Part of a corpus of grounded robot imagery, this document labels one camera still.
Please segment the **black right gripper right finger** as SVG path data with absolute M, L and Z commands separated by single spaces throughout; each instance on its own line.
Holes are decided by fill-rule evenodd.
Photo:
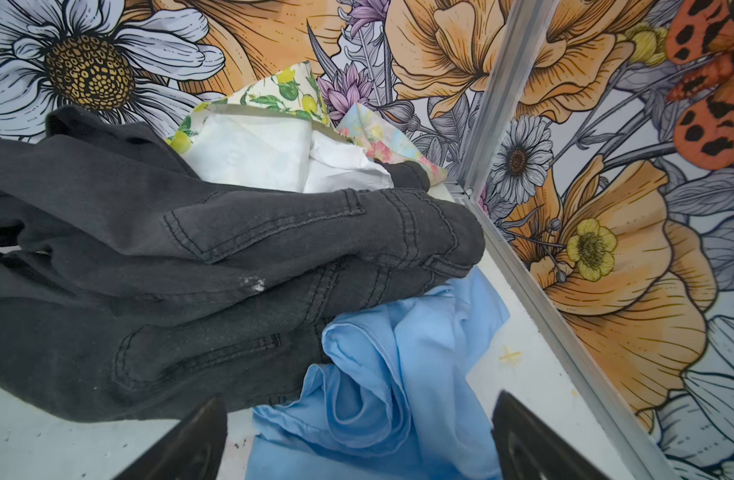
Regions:
M 491 434 L 506 480 L 608 479 L 506 390 L 499 393 L 491 421 Z

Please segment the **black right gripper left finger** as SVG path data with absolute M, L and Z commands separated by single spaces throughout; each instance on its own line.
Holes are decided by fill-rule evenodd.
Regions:
M 117 480 L 216 479 L 227 439 L 224 400 L 213 397 L 193 410 Z

